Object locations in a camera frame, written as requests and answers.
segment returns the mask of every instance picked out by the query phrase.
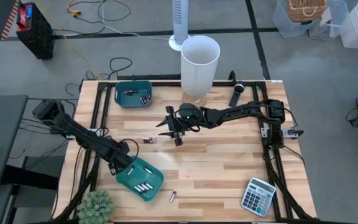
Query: black box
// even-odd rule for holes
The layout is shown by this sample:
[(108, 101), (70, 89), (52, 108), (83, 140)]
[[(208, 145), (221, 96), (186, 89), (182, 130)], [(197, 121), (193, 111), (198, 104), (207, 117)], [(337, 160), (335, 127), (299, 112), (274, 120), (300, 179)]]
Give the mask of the black box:
[(38, 59), (53, 57), (53, 30), (34, 3), (20, 3), (16, 24), (18, 38)]

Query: white cable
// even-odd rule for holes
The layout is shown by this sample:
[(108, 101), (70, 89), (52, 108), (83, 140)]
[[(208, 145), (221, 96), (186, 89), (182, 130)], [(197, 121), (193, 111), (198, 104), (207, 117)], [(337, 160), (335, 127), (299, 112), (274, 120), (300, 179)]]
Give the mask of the white cable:
[(119, 30), (116, 30), (112, 27), (109, 27), (109, 26), (106, 26), (104, 24), (104, 6), (103, 6), (103, 0), (100, 0), (100, 3), (102, 4), (102, 24), (105, 28), (108, 28), (108, 29), (111, 29), (111, 30), (114, 30), (116, 31), (117, 33), (119, 34), (132, 34), (132, 35), (135, 35), (137, 37), (141, 37), (141, 38), (147, 38), (147, 39), (152, 39), (152, 40), (169, 40), (168, 38), (158, 38), (158, 37), (147, 37), (147, 36), (142, 36), (142, 35), (139, 35), (139, 34), (136, 34), (136, 33), (130, 33), (130, 32), (121, 32)]

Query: wooden table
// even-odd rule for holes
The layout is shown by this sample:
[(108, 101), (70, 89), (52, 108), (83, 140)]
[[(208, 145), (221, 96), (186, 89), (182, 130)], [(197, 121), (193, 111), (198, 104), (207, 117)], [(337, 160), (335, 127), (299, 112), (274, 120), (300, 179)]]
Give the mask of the wooden table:
[[(84, 82), (82, 86), (75, 120), (85, 127), (90, 126), (97, 86), (96, 81)], [(288, 108), (284, 84), (266, 81), (266, 86), (268, 97), (283, 101), (285, 107)], [(208, 93), (208, 102), (205, 107), (220, 110), (227, 108), (232, 91), (232, 87), (213, 87)], [(175, 110), (179, 109), (181, 94), (180, 87), (154, 87), (153, 102), (149, 108), (129, 110), (122, 109), (114, 102), (114, 89), (112, 89), (106, 123), (109, 134), (117, 141), (124, 138), (136, 140), (140, 146), (139, 157), (160, 169), (164, 174), (165, 182), (154, 200), (144, 202), (123, 185), (118, 184), (115, 177), (111, 177), (107, 163), (101, 161), (96, 189), (106, 189), (110, 193), (116, 208), (111, 221), (274, 221), (272, 206), (265, 218), (240, 207), (245, 187), (251, 177), (267, 181), (257, 119), (242, 118), (226, 122), (215, 129), (202, 129), (199, 133), (187, 133), (183, 137), (184, 145), (176, 147), (173, 139), (167, 136), (157, 136), (158, 133), (167, 132), (168, 127), (156, 128), (155, 126), (167, 115), (166, 106), (171, 105)], [(238, 105), (252, 100), (252, 90), (246, 88)], [(100, 126), (103, 101), (104, 95), (101, 97), (102, 106), (99, 108), (96, 127)], [(291, 126), (293, 126), (291, 116), (286, 113), (283, 127)], [(149, 137), (157, 138), (157, 143), (143, 144), (142, 138)], [(285, 139), (285, 144), (300, 153), (297, 140)], [(131, 154), (134, 154), (136, 147), (131, 143), (130, 147)], [(70, 201), (78, 149), (76, 142), (69, 143), (60, 177), (55, 216), (60, 214)], [(84, 152), (83, 150), (80, 154), (76, 168), (75, 191), (78, 188)], [(313, 200), (302, 161), (286, 149), (281, 149), (281, 155), (289, 191), (305, 211), (315, 217)], [(175, 201), (170, 203), (173, 190), (177, 192), (177, 196)], [(279, 190), (277, 193), (281, 214), (285, 217), (282, 194)]]

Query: wicker basket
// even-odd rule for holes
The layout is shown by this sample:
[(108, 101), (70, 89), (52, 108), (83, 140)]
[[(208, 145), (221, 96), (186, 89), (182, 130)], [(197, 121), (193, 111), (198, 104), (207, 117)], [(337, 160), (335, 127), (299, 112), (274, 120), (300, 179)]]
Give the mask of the wicker basket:
[(287, 0), (288, 15), (293, 22), (319, 19), (327, 8), (327, 0)]

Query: calculator display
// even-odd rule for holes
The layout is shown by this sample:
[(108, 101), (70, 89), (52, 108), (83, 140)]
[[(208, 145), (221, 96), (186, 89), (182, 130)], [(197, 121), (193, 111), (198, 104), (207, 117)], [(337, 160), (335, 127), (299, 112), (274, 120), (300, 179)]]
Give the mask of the calculator display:
[(271, 188), (271, 187), (269, 187), (269, 186), (266, 186), (265, 184), (259, 182), (258, 180), (255, 180), (255, 179), (251, 181), (251, 184), (254, 184), (254, 185), (256, 185), (256, 186), (258, 186), (258, 187), (260, 187), (260, 188), (262, 188), (262, 189), (265, 189), (265, 190), (267, 190), (267, 191), (269, 191), (269, 192), (273, 192), (273, 191), (274, 191), (273, 188)]

